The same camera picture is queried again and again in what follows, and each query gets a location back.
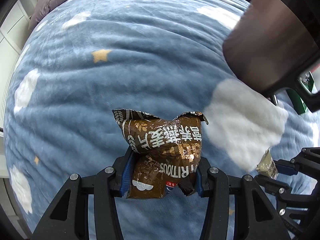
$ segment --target white cloud print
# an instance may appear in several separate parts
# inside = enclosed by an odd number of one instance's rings
[[[254,170],[265,151],[280,142],[288,118],[281,102],[274,106],[237,79],[218,84],[204,114],[210,142],[246,172]]]
[[[28,214],[32,214],[32,196],[28,180],[24,174],[17,169],[16,166],[10,168],[11,186],[17,196],[23,210]]]
[[[43,26],[45,26],[47,24],[48,20],[45,20],[44,22],[42,22],[41,24],[39,24],[37,26],[36,32],[38,32],[39,30],[42,29]]]
[[[220,7],[202,6],[201,8],[198,8],[197,11],[198,13],[220,22],[230,30],[233,29],[240,20],[240,16]]]
[[[137,187],[138,190],[140,191],[143,191],[143,190],[151,190],[153,188],[152,185],[149,185],[149,184],[145,184],[145,183],[142,183],[142,182],[139,182],[139,181],[136,181],[136,180],[132,180],[132,184],[134,186]]]
[[[68,20],[62,25],[61,31],[65,31],[72,26],[75,26],[81,22],[85,22],[90,15],[91,12],[82,12],[76,14],[71,20]]]
[[[40,73],[35,68],[31,70],[21,81],[19,87],[14,93],[14,113],[19,112],[22,108],[28,106],[31,96],[36,89],[38,77]]]

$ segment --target blue blanket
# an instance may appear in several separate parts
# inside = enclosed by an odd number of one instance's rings
[[[203,112],[209,125],[202,155],[233,176],[256,175],[268,148],[274,159],[290,160],[318,145],[318,113],[297,115],[286,93],[274,106],[225,62],[223,41],[247,6],[244,0],[69,0],[40,22],[15,66],[4,120],[11,184],[31,231],[70,174],[96,174],[125,153],[112,109],[164,119]],[[295,193],[314,186],[303,174],[278,179]],[[124,239],[192,240],[200,237],[207,199],[174,188],[163,199],[117,198],[116,205]],[[228,239],[233,198],[230,205]]]

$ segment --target brown chair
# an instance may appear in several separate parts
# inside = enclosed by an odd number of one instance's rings
[[[320,93],[303,85],[303,73],[320,63],[320,0],[252,0],[223,44],[235,75],[271,97],[294,89],[310,111],[320,109]]]

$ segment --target yellow star print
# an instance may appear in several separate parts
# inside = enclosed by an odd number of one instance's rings
[[[98,61],[107,61],[108,54],[111,52],[111,49],[100,49],[97,51],[92,52],[93,56],[93,63],[97,63]]]
[[[38,163],[39,163],[39,158],[36,156],[35,157],[35,163],[38,165]]]

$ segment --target brown snack bag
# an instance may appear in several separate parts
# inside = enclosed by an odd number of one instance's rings
[[[141,155],[132,175],[127,198],[162,198],[182,179],[194,173],[201,154],[201,112],[187,112],[175,119],[163,120],[154,115],[113,110],[122,135]],[[191,195],[194,179],[181,183],[185,195]]]
[[[273,161],[269,149],[262,156],[261,161],[257,165],[256,171],[266,177],[276,179],[278,170],[275,162]]]

